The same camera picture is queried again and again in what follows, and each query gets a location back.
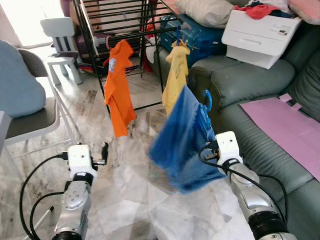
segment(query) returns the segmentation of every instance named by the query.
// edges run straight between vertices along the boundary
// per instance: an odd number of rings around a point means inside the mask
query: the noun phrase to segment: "armrest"
[[[202,96],[204,90],[210,89],[211,75],[220,69],[241,64],[240,61],[225,56],[210,56],[197,61],[192,65],[188,75],[188,87],[198,99],[199,102],[205,103]]]
[[[212,104],[220,110],[240,100],[279,94],[294,76],[294,67],[283,59],[269,70],[248,63],[218,69],[211,75]]]
[[[30,52],[26,49],[19,48],[19,53],[21,54],[23,61],[28,68],[29,72],[35,77],[47,77],[48,73],[43,61],[35,55],[33,52]]]

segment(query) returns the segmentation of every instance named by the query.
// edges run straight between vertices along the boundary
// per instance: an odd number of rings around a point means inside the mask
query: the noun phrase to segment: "pink sheet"
[[[320,123],[289,106],[285,94],[241,104],[254,123],[292,158],[320,180]]]

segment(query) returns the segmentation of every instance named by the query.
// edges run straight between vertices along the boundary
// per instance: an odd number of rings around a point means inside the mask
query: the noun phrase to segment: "chair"
[[[27,116],[22,116],[22,117],[12,119],[8,128],[8,131],[6,133],[3,152],[7,154],[7,156],[9,157],[9,160],[11,161],[17,176],[21,180],[23,180],[18,168],[13,162],[13,159],[27,155],[27,154],[31,154],[34,152],[38,152],[43,149],[47,149],[49,147],[52,147],[61,143],[66,143],[69,141],[71,141],[72,144],[76,144],[77,143],[76,138],[71,130],[67,116],[69,116],[69,119],[74,125],[74,127],[76,129],[78,128],[77,128],[76,122],[70,115],[70,112],[68,111],[66,105],[61,100],[57,90],[53,86],[42,60],[37,55],[35,55],[34,53],[28,50],[18,49],[18,51],[22,55],[23,61],[27,66],[29,72],[35,78],[38,78],[38,77],[48,78],[50,87],[53,91],[53,97],[46,98],[45,106],[40,111],[37,111]],[[60,125],[60,117],[62,117],[65,123],[67,133],[69,135],[69,139],[61,142],[57,142],[52,145],[44,146],[34,151],[26,152],[16,156],[11,156],[7,146],[53,132]]]
[[[70,17],[47,18],[40,21],[45,35],[52,37],[53,44],[57,53],[48,57],[45,63],[48,64],[52,81],[55,85],[61,82],[53,68],[53,65],[59,65],[63,75],[67,75],[68,71],[65,65],[71,69],[74,82],[81,84],[82,80],[78,72],[78,64],[82,63],[79,53],[75,48],[72,36],[75,34],[74,24]]]

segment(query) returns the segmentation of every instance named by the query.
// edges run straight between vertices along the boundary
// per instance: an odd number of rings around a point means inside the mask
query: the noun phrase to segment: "marble floor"
[[[73,129],[77,140],[88,144],[94,159],[101,157],[103,141],[109,143],[107,165],[99,167],[98,179],[92,187],[88,240],[253,240],[237,198],[226,179],[220,179],[190,193],[173,189],[166,175],[148,158],[148,148],[166,120],[161,105],[137,112],[128,127],[129,135],[114,137],[113,127],[97,79],[82,74],[83,83],[76,85],[59,74],[58,92],[76,121]],[[52,94],[45,79],[47,94]],[[135,107],[161,100],[159,81],[153,74],[128,78]],[[58,142],[65,137],[64,123],[53,133],[35,137],[9,147],[16,155]],[[26,177],[42,160],[69,144],[60,144],[15,159]],[[0,158],[0,239],[22,240],[25,236],[19,218],[21,183],[2,154]],[[46,193],[63,190],[68,179],[65,161],[51,160],[30,180],[24,199],[25,218],[32,204]],[[53,213],[37,229],[42,240],[51,239],[60,214],[60,197],[44,200],[35,213],[35,221],[50,207]]]

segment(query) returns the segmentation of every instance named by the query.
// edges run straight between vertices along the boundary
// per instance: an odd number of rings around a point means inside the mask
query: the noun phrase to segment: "backrest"
[[[48,77],[48,72],[43,61],[34,53],[27,49],[18,48],[23,61],[28,68],[29,72],[36,78]]]
[[[40,21],[45,35],[52,37],[58,53],[76,52],[72,36],[74,24],[70,17],[47,18]]]
[[[300,72],[311,55],[320,48],[320,27],[302,22],[281,58]]]
[[[320,48],[291,83],[288,93],[301,111],[320,122]]]

